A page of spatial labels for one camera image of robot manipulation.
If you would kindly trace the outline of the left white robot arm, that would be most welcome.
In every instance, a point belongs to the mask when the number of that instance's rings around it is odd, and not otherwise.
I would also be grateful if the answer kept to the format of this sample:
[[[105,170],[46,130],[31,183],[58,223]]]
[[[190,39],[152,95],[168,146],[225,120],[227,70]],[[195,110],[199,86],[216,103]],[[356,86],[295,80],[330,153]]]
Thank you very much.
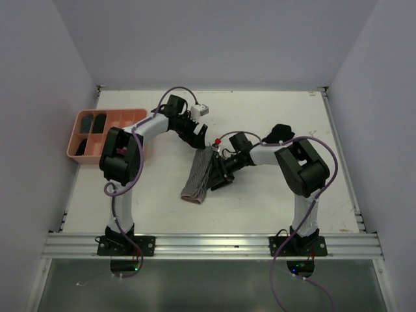
[[[104,193],[110,198],[110,220],[105,237],[120,255],[130,254],[135,247],[134,221],[131,211],[132,188],[144,169],[144,144],[168,131],[196,150],[205,149],[207,125],[198,132],[198,119],[209,113],[208,106],[171,95],[159,103],[151,114],[131,126],[111,127],[107,133],[99,169],[107,180]]]

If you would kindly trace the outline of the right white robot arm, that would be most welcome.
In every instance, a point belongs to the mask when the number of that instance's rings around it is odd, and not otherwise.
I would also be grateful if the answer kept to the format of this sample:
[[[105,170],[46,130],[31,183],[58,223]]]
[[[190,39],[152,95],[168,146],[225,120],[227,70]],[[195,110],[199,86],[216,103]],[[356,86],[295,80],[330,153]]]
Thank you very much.
[[[294,194],[294,218],[290,232],[295,233],[289,246],[293,253],[304,255],[318,237],[318,194],[326,186],[330,169],[307,138],[292,138],[282,143],[253,144],[244,132],[229,139],[234,152],[224,157],[215,152],[207,188],[220,189],[234,180],[234,173],[248,166],[279,166],[286,184]]]

